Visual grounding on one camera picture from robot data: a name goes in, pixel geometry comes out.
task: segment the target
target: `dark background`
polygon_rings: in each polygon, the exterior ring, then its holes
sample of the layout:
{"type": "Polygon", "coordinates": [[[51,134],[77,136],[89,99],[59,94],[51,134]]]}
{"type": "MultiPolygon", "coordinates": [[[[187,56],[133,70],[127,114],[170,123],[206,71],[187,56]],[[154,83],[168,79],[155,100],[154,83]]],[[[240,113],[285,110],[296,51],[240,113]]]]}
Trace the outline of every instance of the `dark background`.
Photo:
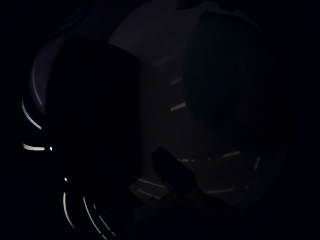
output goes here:
{"type": "MultiPolygon", "coordinates": [[[[44,170],[32,155],[23,155],[19,150],[20,96],[37,49],[64,17],[84,2],[89,1],[30,0],[0,4],[1,239],[71,239],[60,221],[57,213],[60,210],[50,202],[50,194],[57,185],[45,180],[49,170],[44,170]]],[[[106,1],[106,4],[113,10],[110,15],[113,20],[106,29],[112,29],[135,3],[106,1]]],[[[318,141],[312,140],[316,129],[312,122],[318,109],[314,86],[319,76],[319,4],[247,0],[241,8],[260,22],[285,54],[284,66],[292,79],[288,83],[290,101],[295,110],[283,174],[271,193],[250,210],[244,238],[306,239],[315,230],[314,195],[318,189],[318,157],[313,151],[318,141]]]]}

